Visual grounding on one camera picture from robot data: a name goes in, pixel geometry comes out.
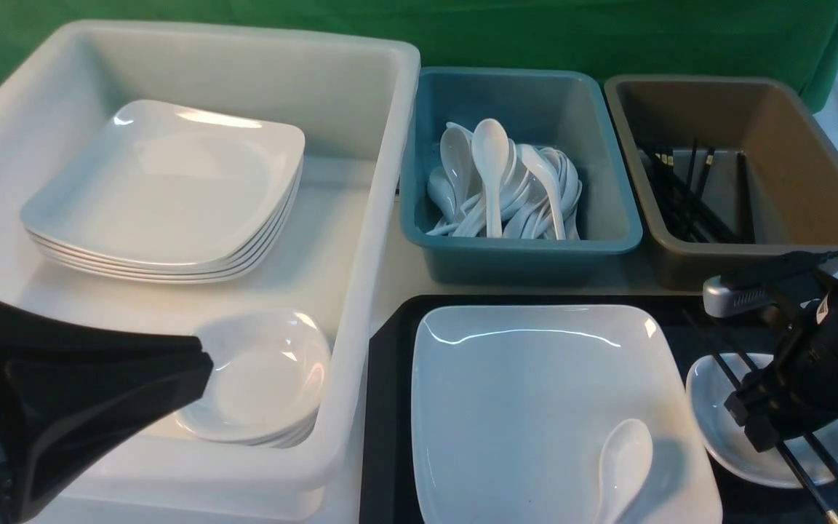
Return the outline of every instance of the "stack of square plates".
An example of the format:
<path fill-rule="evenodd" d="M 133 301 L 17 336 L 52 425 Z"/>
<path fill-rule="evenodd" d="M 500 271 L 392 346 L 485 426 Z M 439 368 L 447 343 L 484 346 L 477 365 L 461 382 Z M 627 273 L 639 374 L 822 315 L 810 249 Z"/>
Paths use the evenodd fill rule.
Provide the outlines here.
<path fill-rule="evenodd" d="M 21 209 L 46 258 L 138 282 L 252 271 L 292 209 L 296 127 L 153 100 L 129 103 Z"/>

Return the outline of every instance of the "brown plastic bin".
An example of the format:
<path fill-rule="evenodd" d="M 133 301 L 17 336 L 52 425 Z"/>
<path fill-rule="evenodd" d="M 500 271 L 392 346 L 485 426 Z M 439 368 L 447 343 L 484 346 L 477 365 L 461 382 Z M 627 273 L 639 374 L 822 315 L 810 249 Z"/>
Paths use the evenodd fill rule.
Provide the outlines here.
<path fill-rule="evenodd" d="M 770 79 L 616 76 L 604 91 L 662 285 L 699 291 L 709 277 L 759 259 L 838 249 L 838 153 L 789 87 Z M 695 140 L 718 152 L 704 202 L 730 225 L 735 216 L 726 213 L 735 207 L 727 211 L 725 202 L 735 201 L 735 169 L 721 154 L 747 156 L 755 243 L 686 242 L 666 228 L 637 143 L 675 147 L 677 172 L 678 148 L 689 151 Z"/>

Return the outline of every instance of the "teal plastic bin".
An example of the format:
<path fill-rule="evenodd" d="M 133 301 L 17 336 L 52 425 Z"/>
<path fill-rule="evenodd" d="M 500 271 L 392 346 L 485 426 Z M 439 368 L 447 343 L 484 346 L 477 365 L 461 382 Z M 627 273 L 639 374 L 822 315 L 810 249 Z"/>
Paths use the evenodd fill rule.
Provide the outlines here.
<path fill-rule="evenodd" d="M 442 165 L 446 122 L 470 130 L 497 119 L 517 143 L 555 146 L 578 168 L 580 241 L 426 235 L 442 217 L 426 196 Z M 642 241 L 642 222 L 598 83 L 562 71 L 426 67 L 419 74 L 409 150 L 400 178 L 400 225 L 432 278 L 476 285 L 578 285 L 612 255 Z"/>

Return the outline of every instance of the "black tray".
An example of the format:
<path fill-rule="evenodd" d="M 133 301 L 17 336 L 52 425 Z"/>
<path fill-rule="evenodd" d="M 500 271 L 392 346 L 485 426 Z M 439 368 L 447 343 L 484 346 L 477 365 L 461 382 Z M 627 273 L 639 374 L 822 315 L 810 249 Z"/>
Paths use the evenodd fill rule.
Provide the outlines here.
<path fill-rule="evenodd" d="M 709 354 L 712 345 L 717 345 L 719 352 L 732 351 L 702 311 L 699 296 L 426 295 L 410 299 L 370 339 L 360 501 L 362 524 L 423 522 L 412 473 L 410 434 L 412 348 L 423 316 L 440 306 L 462 304 L 578 303 L 625 304 L 648 311 L 661 325 L 682 377 L 698 358 Z M 699 328 L 689 324 L 685 311 Z M 773 352 L 777 336 L 756 315 L 739 315 L 722 321 L 722 325 L 722 334 L 749 352 Z M 762 487 L 735 477 L 715 461 L 711 460 L 711 466 L 726 524 L 826 522 L 803 490 Z M 822 485 L 819 490 L 838 511 L 838 485 Z"/>

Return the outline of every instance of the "stack of white bowls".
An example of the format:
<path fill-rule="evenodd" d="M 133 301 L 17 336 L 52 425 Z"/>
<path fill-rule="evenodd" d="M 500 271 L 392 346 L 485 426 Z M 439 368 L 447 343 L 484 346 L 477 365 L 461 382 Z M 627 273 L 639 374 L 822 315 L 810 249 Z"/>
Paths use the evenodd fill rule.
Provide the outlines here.
<path fill-rule="evenodd" d="M 292 448 L 316 423 L 332 350 L 306 313 L 269 309 L 196 331 L 214 362 L 202 399 L 177 423 L 213 442 Z"/>
<path fill-rule="evenodd" d="M 25 203 L 21 221 L 42 255 L 77 271 L 237 278 L 282 232 L 305 144 L 287 124 L 137 100 Z"/>

